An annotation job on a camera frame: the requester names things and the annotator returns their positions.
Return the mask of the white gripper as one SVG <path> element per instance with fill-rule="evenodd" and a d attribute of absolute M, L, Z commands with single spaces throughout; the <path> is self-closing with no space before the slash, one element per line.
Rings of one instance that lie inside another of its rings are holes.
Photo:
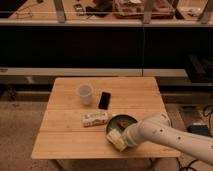
<path fill-rule="evenodd" d="M 139 126 L 139 123 L 134 123 L 124 130 L 122 136 L 125 142 L 122 139 L 119 139 L 116 140 L 114 144 L 118 151 L 122 152 L 127 148 L 127 146 L 135 147 L 142 142 Z"/>

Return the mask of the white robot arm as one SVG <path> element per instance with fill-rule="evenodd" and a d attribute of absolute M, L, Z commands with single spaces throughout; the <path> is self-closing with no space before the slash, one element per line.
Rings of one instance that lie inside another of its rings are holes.
<path fill-rule="evenodd" d="M 118 134 L 115 147 L 123 151 L 146 141 L 174 148 L 213 166 L 213 138 L 172 128 L 166 114 L 152 114 L 131 124 Z"/>

